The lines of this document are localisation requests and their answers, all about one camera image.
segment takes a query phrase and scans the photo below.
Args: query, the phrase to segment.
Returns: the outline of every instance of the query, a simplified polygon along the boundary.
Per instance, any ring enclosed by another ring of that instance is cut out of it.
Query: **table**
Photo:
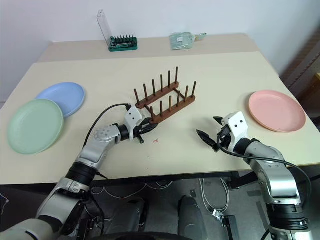
[[[249,137],[277,148],[287,161],[299,166],[320,162],[320,134],[308,117],[301,130],[278,133],[263,128],[250,116],[247,106],[253,92],[269,89],[294,96],[247,36],[209,36],[195,43],[194,48],[179,51],[170,51],[167,38],[141,39],[139,50],[131,52],[110,53],[102,43],[49,46],[13,91],[1,110],[1,185],[59,181],[81,151],[90,126],[105,108],[118,103],[134,104],[134,88],[142,98],[143,83],[151,93],[154,79],[159,89],[160,74],[166,83],[168,70],[174,73],[176,66],[179,89],[184,91],[187,85],[191,88],[197,81],[196,101],[145,134],[144,144],[135,139],[116,145],[101,167],[103,175],[116,181],[249,170],[242,159],[221,151],[215,153],[196,133],[196,129],[203,130],[215,138],[220,126],[213,116],[224,117],[237,111],[243,111],[246,117]],[[6,137],[11,117],[43,89],[60,82],[75,82],[84,87],[83,106],[65,120],[61,136],[49,149],[34,155],[14,152]],[[169,96],[162,100],[167,109]],[[159,101],[152,106],[158,113]],[[123,124],[124,115],[124,108],[114,109],[97,126]]]

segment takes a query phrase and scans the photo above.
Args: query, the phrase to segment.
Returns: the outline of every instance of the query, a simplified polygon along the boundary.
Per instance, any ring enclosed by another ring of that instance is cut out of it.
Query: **wooden base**
[[[151,113],[152,120],[150,121],[150,123],[159,124],[163,122],[164,120],[168,119],[169,117],[176,114],[180,110],[184,109],[186,106],[192,104],[195,100],[196,100],[196,96],[189,96],[186,98],[186,101],[185,100],[180,101],[178,103],[178,106],[177,104],[175,104],[174,106],[171,107],[171,110],[170,109],[165,110],[162,113],[162,116],[161,114],[154,115],[152,112],[150,112],[150,109],[146,108]]]
[[[137,102],[135,106],[138,109],[143,109],[146,105],[150,105],[153,102],[157,101],[158,99],[162,98],[163,96],[167,95],[168,93],[174,91],[174,89],[179,87],[179,82],[173,82],[169,86],[164,87],[162,90],[157,91],[155,94],[152,94],[148,96],[145,99],[142,99],[141,101]]]

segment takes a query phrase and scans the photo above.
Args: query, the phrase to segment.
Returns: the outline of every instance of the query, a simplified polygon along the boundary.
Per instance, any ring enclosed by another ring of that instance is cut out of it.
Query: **green screwdriver bit holder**
[[[138,40],[133,35],[120,36],[120,37],[110,37],[110,52],[118,51],[130,51],[138,49]]]
[[[112,36],[106,15],[101,9],[96,16],[99,27],[110,52],[130,51],[138,49],[138,40],[133,35]]]

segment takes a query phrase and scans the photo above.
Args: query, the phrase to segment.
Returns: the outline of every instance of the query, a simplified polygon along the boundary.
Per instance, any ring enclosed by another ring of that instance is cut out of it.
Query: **white cable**
[[[158,186],[162,186],[161,188],[155,188],[155,187],[152,187],[152,186],[150,186],[150,185],[148,185],[148,184],[145,184],[139,191],[136,191],[136,192],[134,192],[134,193],[132,193],[132,194],[130,194],[130,195],[128,195],[128,196],[124,196],[124,197],[120,197],[120,196],[113,195],[113,194],[110,193],[105,187],[103,187],[100,192],[93,192],[93,189],[94,189],[94,188],[92,188],[92,189],[91,189],[91,193],[92,193],[93,195],[99,195],[99,194],[101,194],[103,191],[105,191],[109,196],[111,196],[111,197],[113,197],[113,198],[115,198],[115,199],[128,199],[128,198],[132,197],[133,195],[136,195],[137,193],[140,193],[140,192],[141,192],[143,189],[145,189],[146,187],[149,187],[149,188],[154,189],[154,190],[163,190],[163,189],[166,189],[166,188],[170,187],[172,183],[173,183],[173,181],[171,181],[171,182],[170,182],[168,185],[166,185],[166,186],[163,186],[163,185],[160,185],[160,184],[157,183]]]
[[[155,188],[155,187],[153,187],[153,186],[150,186],[149,184],[147,184],[147,186],[149,187],[149,188],[151,188],[151,189],[154,189],[154,190],[163,190],[163,189],[167,189],[168,187],[170,187],[171,186],[171,184],[173,183],[173,181],[172,182],[170,182],[168,185],[166,185],[166,186],[162,186],[161,188]]]
[[[147,186],[147,184],[144,184],[144,186],[139,190],[139,191],[136,191],[128,196],[124,196],[124,197],[119,197],[119,196],[115,196],[113,194],[111,194],[110,192],[108,192],[108,190],[104,187],[103,190],[108,194],[110,195],[111,197],[115,198],[115,199],[128,199],[130,197],[132,197],[133,195],[136,195],[137,193],[140,193],[143,189],[145,189]]]
[[[212,212],[211,212],[211,211],[209,210],[209,208],[207,207],[207,204],[208,204],[211,208],[219,211],[220,213],[225,212],[225,211],[227,210],[228,206],[229,206],[229,202],[230,202],[230,192],[229,192],[228,185],[227,185],[227,183],[226,183],[222,178],[220,178],[220,180],[221,180],[222,186],[223,186],[223,188],[224,188],[224,190],[225,190],[225,194],[226,194],[226,203],[225,203],[225,206],[224,206],[223,208],[217,208],[217,207],[214,207],[214,206],[212,206],[212,205],[210,204],[210,202],[209,202],[208,199],[207,199],[206,193],[205,193],[205,180],[202,179],[202,182],[201,182],[201,180],[199,179],[200,187],[201,187],[201,194],[202,194],[202,201],[203,201],[203,204],[204,204],[205,208],[206,208],[207,211],[210,212],[210,213],[212,213]]]
[[[170,186],[173,183],[173,181],[169,182],[167,185],[160,185],[157,181],[155,183],[161,188],[167,188],[168,186]]]
[[[93,191],[94,189],[95,189],[95,187],[91,188],[91,193],[92,193],[93,195],[99,195],[99,194],[101,194],[101,193],[104,191],[105,187],[103,187],[100,192],[94,192],[94,191]]]
[[[92,217],[93,219],[95,218],[95,216],[93,216],[93,215],[88,211],[88,208],[87,208],[86,205],[84,206],[84,210],[90,215],[90,217]]]
[[[5,206],[10,202],[8,198],[6,198],[5,196],[3,196],[0,192],[0,196],[3,197],[5,199],[5,203],[4,205],[2,206],[2,210],[1,210],[1,214],[0,216],[2,216],[2,214],[4,214],[4,211],[5,211]]]
[[[199,179],[199,182],[200,182],[200,188],[201,188],[201,195],[202,195],[202,201],[203,201],[203,205],[205,206],[205,209],[212,214],[212,212],[209,210],[209,208],[207,207],[206,205],[206,202],[205,202],[205,198],[204,198],[204,191],[202,189],[202,183],[201,183],[201,180]]]

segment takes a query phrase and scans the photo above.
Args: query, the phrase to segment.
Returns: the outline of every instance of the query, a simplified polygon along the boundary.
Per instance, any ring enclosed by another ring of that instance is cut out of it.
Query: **gray floor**
[[[305,171],[312,177],[320,173],[320,166],[305,167]],[[218,178],[205,179],[205,192],[209,201],[217,207],[222,207],[226,201],[225,191]],[[122,185],[108,187],[108,191],[119,197],[126,196],[143,187],[143,184]],[[312,201],[305,212],[310,220],[310,228],[314,236],[320,235],[320,180],[312,183]],[[178,228],[178,201],[183,195],[190,195],[195,190],[196,200],[203,213],[206,229],[210,240],[227,240],[226,229],[221,223],[208,213],[201,198],[200,184],[197,179],[175,181],[169,188],[153,190],[145,188],[137,196],[150,202],[150,210],[146,222],[145,231],[177,233]],[[46,196],[2,187],[1,193],[9,198],[10,203],[5,207],[1,218],[1,231],[27,218],[34,217],[38,207]],[[126,200],[115,199],[105,192],[95,195],[100,206],[105,212],[106,218],[111,218],[118,206]],[[95,215],[98,212],[94,206],[88,206],[89,211]],[[230,204],[226,215],[235,215],[241,240],[259,240],[268,226],[265,204],[261,198],[258,184],[254,183],[241,189],[230,191]]]

